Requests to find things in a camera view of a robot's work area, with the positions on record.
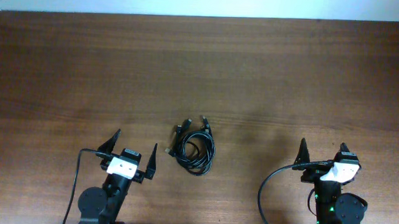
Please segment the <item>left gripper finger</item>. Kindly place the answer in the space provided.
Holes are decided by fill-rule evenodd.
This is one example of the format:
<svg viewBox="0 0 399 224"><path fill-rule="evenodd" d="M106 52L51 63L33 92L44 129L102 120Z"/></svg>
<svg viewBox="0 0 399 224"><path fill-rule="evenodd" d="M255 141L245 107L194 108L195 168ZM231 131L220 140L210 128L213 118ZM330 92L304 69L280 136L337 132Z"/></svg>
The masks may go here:
<svg viewBox="0 0 399 224"><path fill-rule="evenodd" d="M145 171L146 179L153 179L154 175L156 173L156 150L157 149L158 149L158 144L156 143L154 146L154 149L152 151L152 154L150 156L150 159L148 161L148 164L146 165L146 171Z"/></svg>
<svg viewBox="0 0 399 224"><path fill-rule="evenodd" d="M121 129L118 129L112 137L97 148L97 152L101 155L110 155L117 143L120 133Z"/></svg>

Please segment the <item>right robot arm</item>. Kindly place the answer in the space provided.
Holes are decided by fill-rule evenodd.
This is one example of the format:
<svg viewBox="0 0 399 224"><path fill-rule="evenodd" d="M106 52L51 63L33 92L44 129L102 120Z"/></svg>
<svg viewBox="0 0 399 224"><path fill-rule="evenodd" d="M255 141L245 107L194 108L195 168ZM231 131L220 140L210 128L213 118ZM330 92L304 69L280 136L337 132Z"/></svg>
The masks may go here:
<svg viewBox="0 0 399 224"><path fill-rule="evenodd" d="M315 199L317 224L361 224L367 211L367 201L342 191L342 186L354 181L361 169L357 155L345 143L332 160L312 162L303 138L294 161L294 170L302 171L301 181L313 184L310 196Z"/></svg>

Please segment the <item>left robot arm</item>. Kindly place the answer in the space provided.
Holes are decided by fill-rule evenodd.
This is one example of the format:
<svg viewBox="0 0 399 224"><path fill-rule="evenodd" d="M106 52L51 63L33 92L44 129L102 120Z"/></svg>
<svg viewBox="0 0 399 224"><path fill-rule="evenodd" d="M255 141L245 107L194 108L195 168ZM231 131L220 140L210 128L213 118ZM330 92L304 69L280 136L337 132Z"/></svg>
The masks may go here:
<svg viewBox="0 0 399 224"><path fill-rule="evenodd" d="M139 170L140 153L127 148L118 155L113 152L120 133L121 130L117 130L97 150L91 150L102 159L100 168L107 173L107 177L100 188L91 187L80 194L78 208L81 215L78 224L124 224L118 222L117 217L131 184L154 178L158 146L154 146L146 170Z"/></svg>

